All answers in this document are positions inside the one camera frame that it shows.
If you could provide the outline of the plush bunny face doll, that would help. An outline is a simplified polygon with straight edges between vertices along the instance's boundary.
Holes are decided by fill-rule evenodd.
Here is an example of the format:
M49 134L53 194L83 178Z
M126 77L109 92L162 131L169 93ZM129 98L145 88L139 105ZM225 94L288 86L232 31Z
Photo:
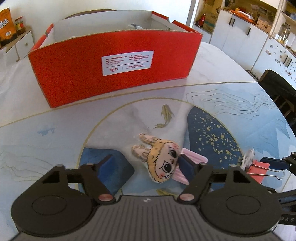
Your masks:
M133 145L133 156L141 160L155 183L168 181L177 166L181 155L180 146L172 140L164 140L145 133L138 135L141 145Z

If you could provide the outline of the white fridge with magnets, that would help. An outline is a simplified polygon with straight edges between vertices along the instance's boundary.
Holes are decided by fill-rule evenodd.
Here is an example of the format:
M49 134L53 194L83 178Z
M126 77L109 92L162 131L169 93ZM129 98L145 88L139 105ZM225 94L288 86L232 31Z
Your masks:
M295 88L295 56L273 38L267 38L251 72L258 78L272 70Z

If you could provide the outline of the white drawer cabinet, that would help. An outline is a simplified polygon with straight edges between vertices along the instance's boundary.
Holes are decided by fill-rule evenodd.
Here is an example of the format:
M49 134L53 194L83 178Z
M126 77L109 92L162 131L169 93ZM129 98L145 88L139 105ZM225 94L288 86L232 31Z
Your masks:
M9 65L24 59L34 46L34 38L31 27L15 40L1 47L1 70Z

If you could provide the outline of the red cardboard box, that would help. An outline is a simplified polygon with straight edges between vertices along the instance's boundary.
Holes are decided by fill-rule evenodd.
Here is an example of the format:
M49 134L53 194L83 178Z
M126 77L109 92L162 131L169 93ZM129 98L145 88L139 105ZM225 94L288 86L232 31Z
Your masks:
M127 30L129 24L143 30ZM201 33L155 11L100 11L51 24L28 58L52 108L189 76Z

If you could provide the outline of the red binder clip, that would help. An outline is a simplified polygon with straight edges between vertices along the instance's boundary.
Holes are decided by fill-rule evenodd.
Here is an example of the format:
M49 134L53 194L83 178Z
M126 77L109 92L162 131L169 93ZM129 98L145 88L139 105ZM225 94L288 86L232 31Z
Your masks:
M259 184L262 183L265 177L273 177L277 180L282 180L285 175L285 171L271 169L269 166L269 163L262 163L257 160L253 160L250 166L246 168L246 172Z

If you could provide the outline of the black chair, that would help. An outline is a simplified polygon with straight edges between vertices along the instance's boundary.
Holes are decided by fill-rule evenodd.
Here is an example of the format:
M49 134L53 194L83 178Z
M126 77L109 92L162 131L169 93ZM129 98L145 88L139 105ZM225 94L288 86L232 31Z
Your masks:
M256 77L250 70L247 70L247 73L251 75L269 95L288 124L295 128L295 89L273 70L264 71L260 78Z

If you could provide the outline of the orange snack bag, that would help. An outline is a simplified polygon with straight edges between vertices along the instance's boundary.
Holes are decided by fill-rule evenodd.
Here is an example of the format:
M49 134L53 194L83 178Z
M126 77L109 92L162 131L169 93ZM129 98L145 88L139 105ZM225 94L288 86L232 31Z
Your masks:
M0 41L5 46L18 37L16 28L11 17L10 8L3 9L0 14Z

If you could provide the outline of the pink ridged pad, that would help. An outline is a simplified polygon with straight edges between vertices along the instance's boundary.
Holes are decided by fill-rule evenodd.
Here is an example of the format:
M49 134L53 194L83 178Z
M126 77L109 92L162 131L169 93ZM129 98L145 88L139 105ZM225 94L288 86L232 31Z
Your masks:
M177 166L171 178L179 183L189 185L196 175L196 168L199 163L206 164L208 163L208 159L191 150L182 148Z

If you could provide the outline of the white tissue pack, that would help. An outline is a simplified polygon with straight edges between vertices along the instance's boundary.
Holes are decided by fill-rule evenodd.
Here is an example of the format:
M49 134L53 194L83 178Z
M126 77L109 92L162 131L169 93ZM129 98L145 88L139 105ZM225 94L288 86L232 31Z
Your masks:
M126 27L127 30L143 30L143 27L137 25L137 24L129 24L127 27Z

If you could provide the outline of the glass sauce jar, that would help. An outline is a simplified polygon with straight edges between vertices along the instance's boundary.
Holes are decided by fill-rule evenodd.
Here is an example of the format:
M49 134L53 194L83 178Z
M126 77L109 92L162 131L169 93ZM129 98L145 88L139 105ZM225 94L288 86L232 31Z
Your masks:
M15 27L16 27L16 32L18 35L21 35L26 31L22 16L15 19Z

